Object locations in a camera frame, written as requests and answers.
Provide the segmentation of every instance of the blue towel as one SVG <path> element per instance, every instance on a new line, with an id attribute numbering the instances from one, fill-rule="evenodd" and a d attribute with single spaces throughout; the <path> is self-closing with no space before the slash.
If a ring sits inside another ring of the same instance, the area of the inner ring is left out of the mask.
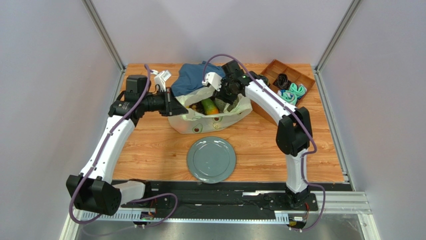
<path id="1" fill-rule="evenodd" d="M 185 63 L 179 70 L 179 77 L 171 85 L 171 91 L 175 97 L 187 95 L 193 91 L 200 89 L 203 86 L 203 69 L 206 65 L 206 61 L 202 61 L 200 64 L 189 64 Z M 205 69 L 205 73 L 215 72 L 222 78 L 225 77 L 225 73 L 220 66 L 208 64 Z"/>

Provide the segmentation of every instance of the gray wall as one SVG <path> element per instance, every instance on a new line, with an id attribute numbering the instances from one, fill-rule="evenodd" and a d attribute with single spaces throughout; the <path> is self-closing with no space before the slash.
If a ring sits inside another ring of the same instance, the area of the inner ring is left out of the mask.
<path id="1" fill-rule="evenodd" d="M 322 72 L 383 239 L 425 239 L 426 4 L 364 0 Z"/>
<path id="2" fill-rule="evenodd" d="M 83 3 L 0 2 L 0 239 L 58 239 L 119 71 Z"/>
<path id="3" fill-rule="evenodd" d="M 351 0 L 94 0 L 124 63 L 316 64 Z"/>

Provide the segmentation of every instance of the metal floor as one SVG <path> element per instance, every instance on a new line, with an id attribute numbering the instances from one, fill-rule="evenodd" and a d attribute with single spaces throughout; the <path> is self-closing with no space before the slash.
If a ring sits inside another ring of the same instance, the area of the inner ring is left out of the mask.
<path id="1" fill-rule="evenodd" d="M 308 226 L 318 215 L 309 215 Z M 95 221 L 84 229 L 90 234 L 106 234 L 129 227 L 128 221 Z M 165 222 L 147 229 L 129 229 L 117 234 L 92 237 L 80 231 L 76 240 L 363 240 L 356 214 L 325 214 L 318 225 L 307 232 L 289 231 L 280 224 L 226 224 Z"/>

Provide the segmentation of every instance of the wooden table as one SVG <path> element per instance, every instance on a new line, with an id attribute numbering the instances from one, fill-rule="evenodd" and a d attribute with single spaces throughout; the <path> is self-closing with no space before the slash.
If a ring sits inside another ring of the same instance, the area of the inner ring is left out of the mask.
<path id="1" fill-rule="evenodd" d="M 246 64 L 255 73 L 261 73 L 268 64 Z M 299 72 L 314 78 L 309 64 L 289 64 Z M 169 70 L 169 87 L 179 76 L 182 64 L 150 64 L 151 69 Z M 129 64 L 128 75 L 147 75 L 143 64 Z M 313 138 L 318 152 L 307 159 L 307 178 L 312 182 L 343 182 L 342 170 L 333 145 L 332 136 L 321 103 L 317 85 L 314 85 L 301 103 L 309 110 Z M 113 174 L 114 179 L 195 181 L 187 167 L 187 152 L 198 139 L 217 136 L 227 140 L 236 152 L 236 167 L 226 181 L 284 182 L 287 179 L 284 154 L 275 143 L 277 126 L 255 112 L 236 124 L 217 132 L 180 134 L 158 112 L 147 112 L 139 120 L 128 138 Z"/>

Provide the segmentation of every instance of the wooden box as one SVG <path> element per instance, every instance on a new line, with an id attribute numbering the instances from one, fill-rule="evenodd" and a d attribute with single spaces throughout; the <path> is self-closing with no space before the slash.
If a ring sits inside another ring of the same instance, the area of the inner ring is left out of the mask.
<path id="1" fill-rule="evenodd" d="M 286 74 L 288 77 L 288 80 L 290 80 L 292 83 L 295 83 L 297 85 L 303 84 L 306 88 L 305 95 L 302 96 L 301 99 L 297 101 L 296 106 L 299 106 L 301 102 L 303 102 L 303 99 L 308 94 L 308 92 L 311 90 L 312 86 L 315 84 L 315 80 L 306 76 L 303 73 L 300 73 L 299 71 L 289 67 L 288 65 L 285 65 L 284 63 L 274 59 L 261 73 L 267 79 L 269 80 L 270 86 L 269 88 L 274 92 L 277 93 L 278 90 L 280 90 L 278 87 L 274 85 L 275 80 L 278 78 L 278 74 Z M 263 110 L 257 103 L 254 101 L 251 101 L 251 106 L 253 108 L 253 111 L 260 116 L 262 116 L 264 119 L 268 120 L 274 125 L 277 125 L 275 121 L 272 119 L 269 114 Z"/>

